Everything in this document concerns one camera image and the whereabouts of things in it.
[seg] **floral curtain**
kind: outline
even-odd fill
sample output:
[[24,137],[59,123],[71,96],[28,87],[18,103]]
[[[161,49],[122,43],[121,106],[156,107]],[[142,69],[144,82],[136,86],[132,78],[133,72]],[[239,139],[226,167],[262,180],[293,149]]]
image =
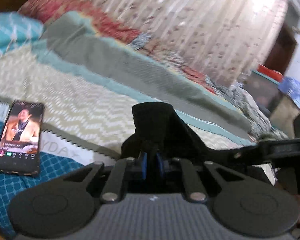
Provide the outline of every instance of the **floral curtain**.
[[174,45],[189,67],[230,85],[264,63],[288,0],[91,0]]

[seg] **gray blanket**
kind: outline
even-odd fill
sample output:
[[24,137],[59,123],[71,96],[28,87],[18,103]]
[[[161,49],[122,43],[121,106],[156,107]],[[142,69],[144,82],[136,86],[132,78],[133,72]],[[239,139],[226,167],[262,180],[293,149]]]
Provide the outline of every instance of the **gray blanket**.
[[213,122],[229,132],[249,139],[249,120],[228,102],[217,102],[202,88],[138,53],[91,35],[85,25],[68,15],[53,22],[44,32],[48,48],[62,59],[93,73],[112,78],[175,109],[198,119]]

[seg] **smartphone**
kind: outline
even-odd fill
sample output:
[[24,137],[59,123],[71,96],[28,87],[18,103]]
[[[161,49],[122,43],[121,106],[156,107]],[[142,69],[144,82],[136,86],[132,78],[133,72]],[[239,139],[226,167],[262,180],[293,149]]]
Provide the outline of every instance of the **smartphone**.
[[14,101],[0,136],[0,173],[37,176],[40,173],[42,103]]

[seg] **logo on device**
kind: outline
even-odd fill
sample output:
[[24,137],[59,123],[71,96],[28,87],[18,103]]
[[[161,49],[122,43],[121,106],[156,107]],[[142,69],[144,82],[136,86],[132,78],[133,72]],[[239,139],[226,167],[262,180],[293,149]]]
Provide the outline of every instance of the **logo on device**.
[[159,199],[156,195],[153,195],[153,197],[149,198],[151,201],[156,201],[157,199]]
[[0,157],[4,156],[4,151],[0,150]]

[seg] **man on phone screen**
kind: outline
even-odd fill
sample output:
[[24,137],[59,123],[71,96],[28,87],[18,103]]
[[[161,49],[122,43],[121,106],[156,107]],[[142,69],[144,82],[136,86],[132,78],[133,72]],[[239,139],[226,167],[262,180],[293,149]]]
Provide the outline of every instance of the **man on phone screen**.
[[39,125],[30,119],[28,109],[22,109],[18,117],[9,120],[4,127],[2,139],[6,141],[29,142],[31,137],[39,137]]

